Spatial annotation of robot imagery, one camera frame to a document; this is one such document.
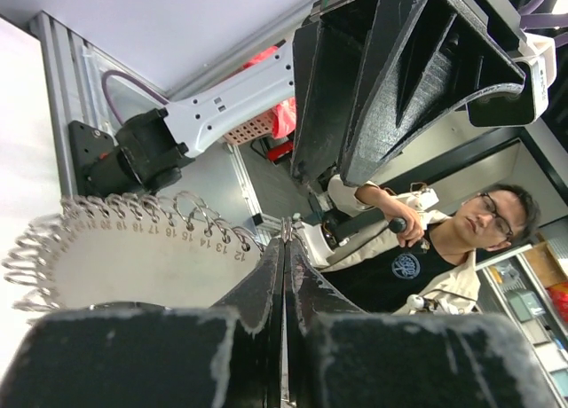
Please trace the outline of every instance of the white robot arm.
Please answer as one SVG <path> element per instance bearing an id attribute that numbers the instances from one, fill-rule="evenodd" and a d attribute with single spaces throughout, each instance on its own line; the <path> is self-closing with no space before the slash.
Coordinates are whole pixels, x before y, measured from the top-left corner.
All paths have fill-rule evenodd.
<path id="1" fill-rule="evenodd" d="M 294 96 L 292 43 L 262 62 L 194 97 L 166 105 L 164 119 L 189 158 L 202 154 L 224 134 Z"/>

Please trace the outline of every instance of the numbered tag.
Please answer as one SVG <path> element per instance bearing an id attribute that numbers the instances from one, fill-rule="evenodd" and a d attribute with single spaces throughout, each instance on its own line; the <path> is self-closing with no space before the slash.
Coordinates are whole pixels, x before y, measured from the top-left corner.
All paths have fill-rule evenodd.
<path id="1" fill-rule="evenodd" d="M 39 286 L 64 309 L 109 302 L 208 307 L 256 266 L 260 250 L 230 230 L 160 214 L 82 212 L 42 252 Z"/>

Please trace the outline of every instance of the white jacket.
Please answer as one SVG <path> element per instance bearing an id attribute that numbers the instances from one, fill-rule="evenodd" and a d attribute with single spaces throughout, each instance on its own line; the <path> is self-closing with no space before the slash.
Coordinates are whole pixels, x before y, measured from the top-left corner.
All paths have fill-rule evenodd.
<path id="1" fill-rule="evenodd" d="M 331 178 L 327 190 L 337 208 L 349 216 L 356 216 L 362 211 L 370 209 L 369 206 L 362 204 L 355 198 L 357 188 L 345 186 L 339 176 Z M 396 198 L 408 204 L 412 195 L 419 196 L 419 193 L 405 193 L 396 196 Z M 435 224 L 449 219 L 445 214 L 435 210 L 430 212 L 418 210 L 418 212 L 422 218 L 422 224 Z M 338 248 L 335 254 L 328 258 L 331 266 L 319 269 L 325 272 L 339 271 L 396 247 L 398 240 L 395 233 L 387 230 L 378 237 L 376 236 L 385 226 L 386 221 L 381 221 L 361 230 L 351 238 L 349 243 Z M 475 265 L 475 251 L 472 251 L 464 264 L 435 277 L 420 292 L 420 295 L 430 299 L 446 299 L 447 302 L 457 307 L 460 313 L 469 313 L 477 302 L 480 286 Z M 395 313 L 407 314 L 409 311 L 410 307 L 405 305 Z"/>

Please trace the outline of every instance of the printed number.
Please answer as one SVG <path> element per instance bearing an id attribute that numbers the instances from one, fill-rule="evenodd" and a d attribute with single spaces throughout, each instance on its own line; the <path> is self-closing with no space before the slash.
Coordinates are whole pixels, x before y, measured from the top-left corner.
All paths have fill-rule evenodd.
<path id="1" fill-rule="evenodd" d="M 223 253 L 224 255 L 227 254 L 227 246 L 225 244 L 221 244 L 220 242 L 217 244 L 216 251 L 218 253 Z"/>

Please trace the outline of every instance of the red object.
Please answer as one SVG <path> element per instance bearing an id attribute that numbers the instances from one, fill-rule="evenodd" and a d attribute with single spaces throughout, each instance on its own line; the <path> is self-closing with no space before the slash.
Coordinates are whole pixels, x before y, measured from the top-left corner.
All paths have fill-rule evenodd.
<path id="1" fill-rule="evenodd" d="M 568 323 L 568 282 L 550 286 L 547 290 L 556 310 L 558 310 L 564 322 Z"/>
<path id="2" fill-rule="evenodd" d="M 270 58 L 274 54 L 274 52 L 276 52 L 277 50 L 278 50 L 278 47 L 276 47 L 276 46 L 270 47 L 270 48 L 266 49 L 265 51 L 263 51 L 262 53 L 258 53 L 253 59 L 251 59 L 249 62 L 247 62 L 242 67 L 245 68 L 245 69 L 250 68 L 253 65 L 256 65 L 258 62 L 262 62 L 266 58 Z"/>
<path id="3" fill-rule="evenodd" d="M 272 136 L 280 139 L 296 129 L 296 98 L 280 102 L 275 109 L 277 120 L 272 128 Z"/>
<path id="4" fill-rule="evenodd" d="M 243 67 L 252 67 L 257 63 L 270 58 L 277 50 L 278 48 L 276 46 L 266 49 L 247 62 Z M 296 98 L 290 98 L 280 102 L 272 110 L 276 114 L 276 120 L 272 125 L 272 137 L 280 139 L 286 137 L 296 129 Z"/>
<path id="5" fill-rule="evenodd" d="M 276 162 L 282 155 L 291 152 L 294 149 L 294 142 L 289 140 L 282 145 L 278 145 L 266 153 L 266 158 L 272 162 Z"/>

